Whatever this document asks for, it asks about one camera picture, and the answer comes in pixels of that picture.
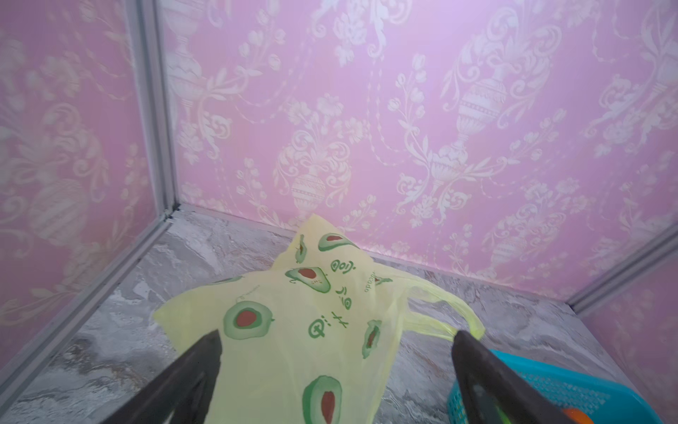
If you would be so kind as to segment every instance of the plastic bag handle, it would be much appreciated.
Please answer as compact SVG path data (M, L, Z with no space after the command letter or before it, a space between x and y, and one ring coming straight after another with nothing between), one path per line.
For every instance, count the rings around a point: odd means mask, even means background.
M434 283L424 280L423 278L414 277L409 273L400 273L397 270L394 270L390 267L385 267L384 270L389 270L390 273L396 271L397 278L407 280L410 285L409 297L419 298L425 302L437 303L445 301L457 311L465 320L468 322L468 332L471 333L476 339L480 339L485 334L485 326L478 318L478 315L473 312L473 309L464 302L462 299L453 295L450 292L446 292L442 288L436 286ZM424 315L418 312L408 311L405 316L405 321L403 323L404 330L416 331L421 334L426 334L428 336L440 337L441 339L454 341L454 336L456 336L458 329L453 326L446 324L445 322L440 322L433 317Z

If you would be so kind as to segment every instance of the gray marble surface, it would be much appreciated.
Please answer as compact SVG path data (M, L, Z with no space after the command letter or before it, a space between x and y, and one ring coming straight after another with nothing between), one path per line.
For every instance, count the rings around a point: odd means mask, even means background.
M261 226L194 212L175 213L168 232L0 423L100 422L176 358L164 332L151 318L155 309L191 288L268 269L290 240ZM563 303L387 264L464 299L486 325L483 342L490 349L630 385ZM412 301L411 308L465 327L447 305ZM449 342L406 332L374 422L447 424L445 404L454 378Z

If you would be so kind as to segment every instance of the pink wallpaper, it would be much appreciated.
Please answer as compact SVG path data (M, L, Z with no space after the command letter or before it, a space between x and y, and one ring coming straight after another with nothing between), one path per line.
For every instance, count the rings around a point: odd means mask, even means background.
M678 422L678 256L584 323L665 423Z
M1 8L0 367L157 215L121 2Z
M182 201L567 299L678 218L670 0L161 0Z

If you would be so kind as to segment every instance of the basket mesh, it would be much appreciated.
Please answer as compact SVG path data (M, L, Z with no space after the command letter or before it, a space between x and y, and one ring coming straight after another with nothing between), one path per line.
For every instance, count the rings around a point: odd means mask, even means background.
M550 377L529 374L526 372L519 372L519 374L525 381L534 387L534 389L539 391L542 396L550 400L559 408L577 408L589 416L603 406L611 397L611 395L607 393L584 389L583 387L571 383L564 383L563 381ZM450 406L454 411L452 416L454 417L455 423L453 424L468 424L464 402L462 401L462 394L459 392L458 386L454 390Z

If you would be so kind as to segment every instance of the yellow plastic bag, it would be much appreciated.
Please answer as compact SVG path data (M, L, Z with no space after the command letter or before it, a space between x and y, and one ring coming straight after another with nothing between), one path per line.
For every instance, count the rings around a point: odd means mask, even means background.
M448 302L473 336L485 332L461 299L373 262L314 215L270 270L190 290L154 318L180 353L220 330L207 424L370 424L402 332L457 331L410 311L409 297Z

